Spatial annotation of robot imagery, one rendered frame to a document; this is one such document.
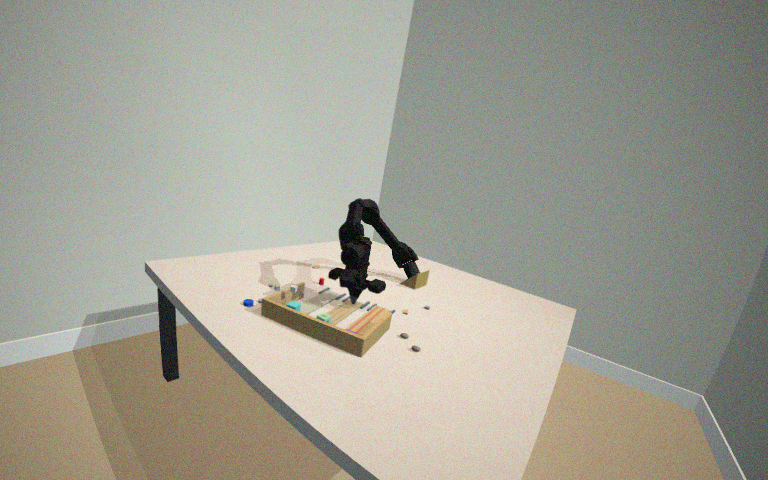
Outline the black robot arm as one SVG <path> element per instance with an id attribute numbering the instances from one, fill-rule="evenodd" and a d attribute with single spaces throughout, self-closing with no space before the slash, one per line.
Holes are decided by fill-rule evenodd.
<path id="1" fill-rule="evenodd" d="M 360 267 L 356 269 L 350 267 L 359 262 L 368 262 L 370 257 L 372 241 L 364 237 L 364 227 L 361 220 L 372 225 L 382 239 L 392 250 L 392 258 L 398 268 L 403 268 L 407 278 L 411 278 L 420 273 L 415 261 L 418 260 L 416 253 L 408 247 L 406 243 L 400 242 L 384 221 L 380 217 L 379 208 L 375 201 L 371 199 L 357 198 L 349 205 L 347 218 L 338 231 L 341 262 L 346 266 L 339 277 L 339 286 L 341 288 L 354 289 L 355 286 L 361 286 L 363 276 Z"/>

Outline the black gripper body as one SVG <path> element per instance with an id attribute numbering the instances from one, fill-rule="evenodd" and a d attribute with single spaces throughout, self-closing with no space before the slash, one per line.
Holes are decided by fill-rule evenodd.
<path id="1" fill-rule="evenodd" d="M 366 278 L 368 277 L 367 269 L 368 269 L 368 266 L 370 266 L 369 261 L 368 262 L 359 262 L 358 264 L 356 264 L 356 265 L 354 265 L 354 266 L 352 266 L 350 268 L 351 269 L 356 269 L 356 266 L 360 267 L 361 273 L 362 273 L 362 276 L 363 276 L 363 283 L 361 284 L 361 286 L 357 286 L 357 287 L 362 288 L 362 289 L 368 287 L 369 292 L 372 292 L 372 293 L 375 293 L 375 294 L 380 294 L 381 292 L 383 292 L 385 290 L 385 288 L 386 288 L 385 281 L 381 281 L 381 280 L 378 280 L 378 279 L 374 279 L 372 281 L 366 280 Z M 345 269 L 341 269 L 341 268 L 338 268 L 338 267 L 335 268 L 335 269 L 330 270 L 329 271 L 329 279 L 332 279 L 334 281 L 337 280 L 338 277 L 340 277 L 340 275 L 342 274 L 342 272 L 344 270 Z"/>

